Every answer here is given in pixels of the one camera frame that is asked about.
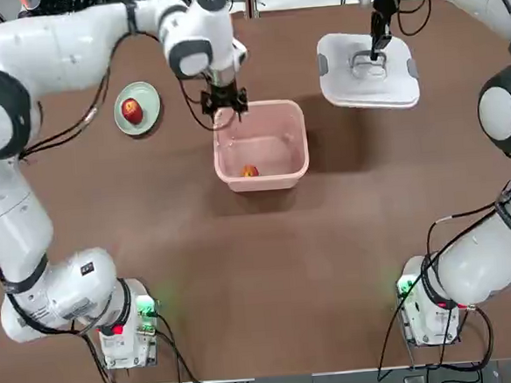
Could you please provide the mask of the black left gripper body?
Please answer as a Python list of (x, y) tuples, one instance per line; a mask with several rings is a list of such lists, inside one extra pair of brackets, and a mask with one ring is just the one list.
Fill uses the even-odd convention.
[(210, 90), (210, 108), (216, 111), (221, 108), (238, 109), (239, 98), (236, 82), (233, 80), (225, 86), (211, 84)]

